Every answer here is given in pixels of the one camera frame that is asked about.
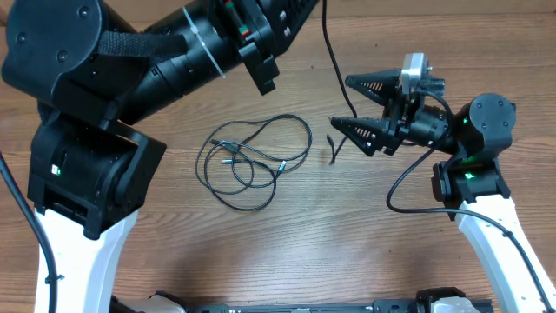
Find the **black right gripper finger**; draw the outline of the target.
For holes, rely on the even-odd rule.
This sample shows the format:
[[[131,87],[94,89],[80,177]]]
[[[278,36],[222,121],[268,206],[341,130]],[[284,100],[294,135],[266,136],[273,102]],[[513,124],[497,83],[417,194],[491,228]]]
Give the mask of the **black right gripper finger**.
[[[386,106],[397,95],[401,69],[388,69],[367,74],[349,75],[345,84],[373,102]]]
[[[381,150],[392,156],[402,142],[389,118],[332,117],[330,123],[368,157]]]

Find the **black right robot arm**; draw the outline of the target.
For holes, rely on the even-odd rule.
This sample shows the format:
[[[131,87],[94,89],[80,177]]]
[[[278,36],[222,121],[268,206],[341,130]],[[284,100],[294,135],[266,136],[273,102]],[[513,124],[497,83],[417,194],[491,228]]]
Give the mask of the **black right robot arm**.
[[[472,245],[505,312],[553,312],[555,287],[517,217],[499,156],[513,142],[514,103],[486,93],[453,113],[445,82],[429,68],[391,69],[346,77],[347,87],[379,104],[383,114],[333,117],[331,125],[364,154],[393,155],[401,145],[440,151],[433,166],[434,198],[428,213],[447,214]]]

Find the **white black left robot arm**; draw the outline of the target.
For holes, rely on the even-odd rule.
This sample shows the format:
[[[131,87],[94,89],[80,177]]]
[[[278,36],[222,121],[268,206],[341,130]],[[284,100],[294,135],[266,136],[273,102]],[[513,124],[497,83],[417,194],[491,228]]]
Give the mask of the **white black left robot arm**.
[[[39,243],[38,312],[107,312],[122,247],[166,146],[135,124],[244,65],[262,94],[315,7],[193,1],[135,30],[102,0],[16,1],[2,78],[41,119],[28,189],[3,178]]]

